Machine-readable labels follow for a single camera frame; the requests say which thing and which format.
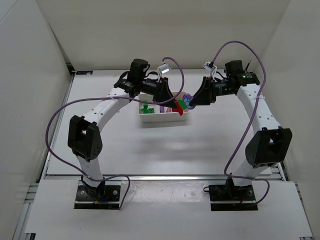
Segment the white floor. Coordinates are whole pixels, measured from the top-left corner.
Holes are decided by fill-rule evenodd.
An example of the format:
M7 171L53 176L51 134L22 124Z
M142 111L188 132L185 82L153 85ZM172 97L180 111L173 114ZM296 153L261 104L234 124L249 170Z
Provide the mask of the white floor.
M121 70L93 71L92 75L76 75L68 102L81 98L108 95ZM194 94L202 83L206 70L185 70L184 91ZM181 86L181 75L172 70L166 77L172 92ZM65 160L79 165L67 146L69 121L82 116L97 101L69 106L63 115L54 151ZM138 104L131 102L117 113L101 133L103 150L99 156L103 174L128 175L222 175L224 167L244 132L249 117L235 95L221 96L210 106L197 106L186 122L145 123L138 116ZM245 159L248 137L239 149L229 171L234 171ZM54 157L50 158L48 175L79 174ZM270 175L270 169L263 172Z
M134 181L122 210L73 209L78 181L42 180L26 233L35 240L299 240L311 231L296 186L271 181L258 211L212 212L203 181ZM122 186L121 193L127 185ZM253 183L256 197L266 184Z

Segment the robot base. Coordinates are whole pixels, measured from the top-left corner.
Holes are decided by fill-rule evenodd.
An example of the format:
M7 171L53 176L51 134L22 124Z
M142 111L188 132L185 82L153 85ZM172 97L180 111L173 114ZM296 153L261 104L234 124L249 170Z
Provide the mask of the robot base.
M252 185L234 186L232 179L224 185L209 185L211 211L257 211Z
M120 185L104 185L104 196L96 201L86 193L85 186L79 184L76 191L74 209L116 210L119 208L120 190Z

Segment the white wall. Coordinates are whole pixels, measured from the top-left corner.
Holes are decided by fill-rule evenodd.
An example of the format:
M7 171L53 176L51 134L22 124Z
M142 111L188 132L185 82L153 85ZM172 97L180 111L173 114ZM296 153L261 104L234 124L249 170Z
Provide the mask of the white wall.
M290 0L37 0L76 70L127 69L134 58L154 68L165 56L202 68L227 41L262 54ZM217 59L251 57L229 46Z
M262 60L267 102L293 133L285 161L289 178L298 182L311 229L320 239L319 0L291 0Z
M14 3L0 3L1 240L12 239L28 186L43 167L47 123L70 80L35 0Z

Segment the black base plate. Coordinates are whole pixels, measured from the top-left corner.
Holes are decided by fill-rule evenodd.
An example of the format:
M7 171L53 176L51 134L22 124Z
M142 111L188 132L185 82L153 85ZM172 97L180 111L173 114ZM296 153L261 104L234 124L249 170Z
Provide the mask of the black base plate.
M119 208L120 200L120 185L105 185L104 191L105 194L101 198L102 201L95 203L95 200L87 195L85 186L79 185L76 191L74 209L104 209L104 210L115 210Z
M211 211L257 211L258 206L252 185L240 187L233 192L232 198L226 185L209 185Z

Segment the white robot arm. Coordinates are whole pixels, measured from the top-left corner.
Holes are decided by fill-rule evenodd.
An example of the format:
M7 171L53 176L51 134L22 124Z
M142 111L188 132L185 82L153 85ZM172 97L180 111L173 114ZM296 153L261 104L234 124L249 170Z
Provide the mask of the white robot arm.
M94 200L99 200L104 195L105 182L90 179L103 179L98 155L103 147L100 133L107 122L130 102L129 98L135 98L140 92L152 95L155 103L169 101L162 106L177 108L176 103L170 100L173 95L169 89L168 78L161 77L161 73L170 69L169 66L165 64L158 67L158 79L147 78L149 67L147 61L134 59L130 71L120 76L107 95L111 99L101 101L82 117L75 115L70 120L68 146L76 155L81 169L87 174L82 176L81 180L86 193Z
M129 97L129 93L118 87L113 88L108 96ZM130 101L128 99L122 98L101 101L95 108L83 115L84 120L88 121L89 123L96 123L96 126L99 128L101 133L107 122L129 102ZM98 155L101 150L98 146L97 149L94 149L93 151L96 152L94 155ZM103 179L98 157L91 161L86 161L86 159L80 155L77 155L76 158L79 160L81 169L87 173L88 177L92 179ZM98 181L91 181L86 176L83 176L82 181L95 188L100 184Z
M214 72L206 62L204 68ZM226 79L219 80L203 77L200 89L193 96L191 106L210 105L217 96L235 94L242 102L249 118L251 118L260 82L253 72L243 70L242 61L236 60L225 64ZM283 129L272 115L263 95L254 115L252 127L254 137L245 148L245 156L241 166L232 173L234 176L255 179L262 171L284 160L292 133L289 128ZM234 186L243 187L252 184L251 179L232 178Z

